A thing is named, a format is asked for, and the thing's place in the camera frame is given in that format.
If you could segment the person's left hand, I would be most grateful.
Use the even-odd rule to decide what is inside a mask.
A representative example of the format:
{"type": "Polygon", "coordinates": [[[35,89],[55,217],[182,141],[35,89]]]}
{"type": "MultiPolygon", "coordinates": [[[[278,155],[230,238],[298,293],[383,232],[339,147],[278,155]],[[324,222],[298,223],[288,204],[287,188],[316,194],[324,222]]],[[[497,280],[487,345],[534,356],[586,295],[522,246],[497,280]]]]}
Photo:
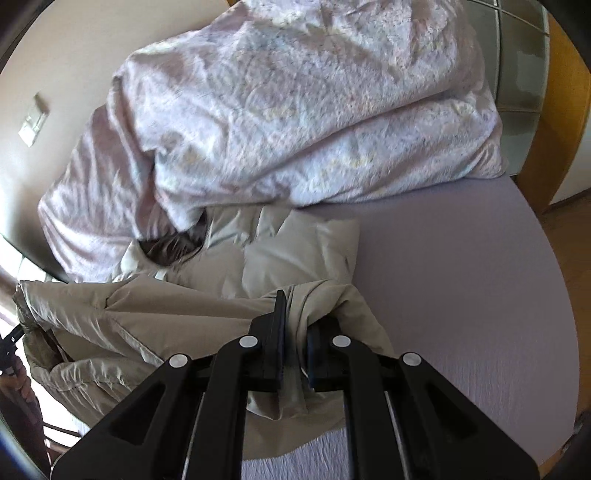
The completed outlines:
{"type": "Polygon", "coordinates": [[[31,378],[27,375],[26,368],[18,356],[14,357],[13,373],[1,376],[1,392],[9,398],[18,394],[27,403],[35,400],[31,378]]]}

